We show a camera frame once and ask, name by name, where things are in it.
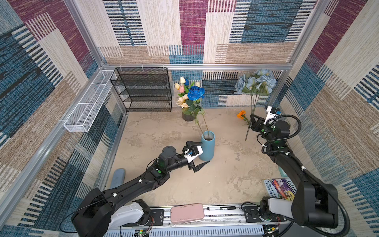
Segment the dark blue artificial rose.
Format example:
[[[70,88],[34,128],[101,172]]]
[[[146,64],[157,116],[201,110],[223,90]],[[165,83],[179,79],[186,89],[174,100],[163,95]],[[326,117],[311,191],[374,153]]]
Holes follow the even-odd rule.
[[[191,84],[190,86],[186,86],[186,85],[184,85],[185,86],[185,93],[182,93],[182,94],[187,94],[188,95],[188,97],[189,97],[189,99],[190,100],[193,100],[193,101],[195,101],[195,100],[198,100],[198,99],[201,99],[201,103],[200,103],[200,105],[201,105],[201,107],[202,107],[202,99],[204,98],[204,96],[205,96],[205,89],[204,88],[202,88],[202,87],[197,87],[197,86],[195,86],[195,84]],[[202,116],[202,115],[199,115],[202,119],[203,119],[203,121],[204,121],[204,124],[205,124],[205,130],[204,130],[204,132],[205,131],[210,131],[209,130],[209,126],[208,126],[208,124],[207,124],[207,122],[206,122],[206,119],[205,119],[205,110],[204,110],[204,115]]]

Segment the dusty blue rose bunch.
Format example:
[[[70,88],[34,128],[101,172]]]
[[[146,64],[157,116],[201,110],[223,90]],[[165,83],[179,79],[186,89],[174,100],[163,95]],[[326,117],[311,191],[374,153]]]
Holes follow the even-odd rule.
[[[260,69],[253,74],[244,74],[240,76],[235,84],[235,92],[248,95],[250,98],[250,115],[254,114],[258,100],[261,96],[269,96],[277,85],[277,79],[273,76],[272,71]],[[248,124],[245,141],[248,138],[250,124]]]

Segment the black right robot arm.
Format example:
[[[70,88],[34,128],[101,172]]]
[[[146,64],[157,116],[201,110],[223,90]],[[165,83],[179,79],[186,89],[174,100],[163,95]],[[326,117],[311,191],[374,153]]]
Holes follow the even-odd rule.
[[[290,115],[298,124],[297,130],[291,134],[291,126],[284,121],[285,117],[275,115],[265,119],[250,116],[250,128],[266,140],[262,144],[262,153],[284,170],[297,189],[292,201],[262,198],[259,214],[262,217],[282,215],[326,237],[346,236],[350,231],[350,219],[338,199],[337,189],[313,175],[288,147],[287,141],[299,134],[302,123],[298,117]]]

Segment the teal ceramic vase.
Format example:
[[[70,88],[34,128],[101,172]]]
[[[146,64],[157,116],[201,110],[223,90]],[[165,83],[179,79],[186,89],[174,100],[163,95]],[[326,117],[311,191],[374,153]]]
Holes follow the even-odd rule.
[[[201,137],[203,153],[200,155],[202,161],[210,161],[214,157],[216,136],[212,131],[205,131]]]

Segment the red glass vase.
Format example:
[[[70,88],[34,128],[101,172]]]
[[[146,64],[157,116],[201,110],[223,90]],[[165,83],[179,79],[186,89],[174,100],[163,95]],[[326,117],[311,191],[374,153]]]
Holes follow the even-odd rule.
[[[182,112],[182,118],[185,121],[193,121],[195,119],[193,112],[190,112],[190,111],[183,111]]]

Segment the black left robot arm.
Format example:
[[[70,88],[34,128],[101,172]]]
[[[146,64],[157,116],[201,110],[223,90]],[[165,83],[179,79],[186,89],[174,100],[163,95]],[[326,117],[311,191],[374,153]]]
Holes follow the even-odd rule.
[[[137,178],[112,189],[91,190],[71,215],[77,234],[80,237],[102,237],[117,210],[134,198],[162,186],[170,178],[170,172],[184,166],[194,172],[201,170],[209,163],[194,164],[193,160],[203,153],[201,144],[187,141],[181,154],[174,147],[166,146]]]

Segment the cream artificial sunflower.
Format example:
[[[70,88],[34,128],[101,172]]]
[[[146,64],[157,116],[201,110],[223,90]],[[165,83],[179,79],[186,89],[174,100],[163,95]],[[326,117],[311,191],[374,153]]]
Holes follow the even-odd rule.
[[[193,121],[195,122],[197,127],[200,129],[201,133],[203,133],[204,130],[202,129],[200,125],[200,121],[197,118],[199,115],[202,115],[202,116],[204,115],[204,110],[200,105],[201,99],[193,101],[189,99],[187,94],[179,94],[179,96],[180,97],[176,102],[177,107],[180,108],[182,112],[183,111],[193,112],[193,115],[195,118]]]

